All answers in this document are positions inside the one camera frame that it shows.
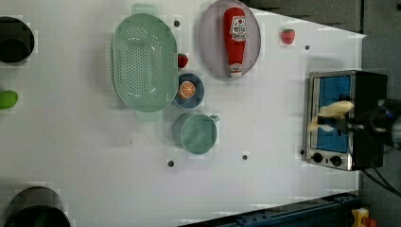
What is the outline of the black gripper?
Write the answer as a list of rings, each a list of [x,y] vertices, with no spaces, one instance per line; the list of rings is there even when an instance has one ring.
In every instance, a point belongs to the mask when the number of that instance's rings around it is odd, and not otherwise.
[[[365,132],[382,145],[400,148],[401,101],[394,98],[380,99],[377,106],[348,121],[346,117],[318,117],[319,125],[347,124],[350,131]]]

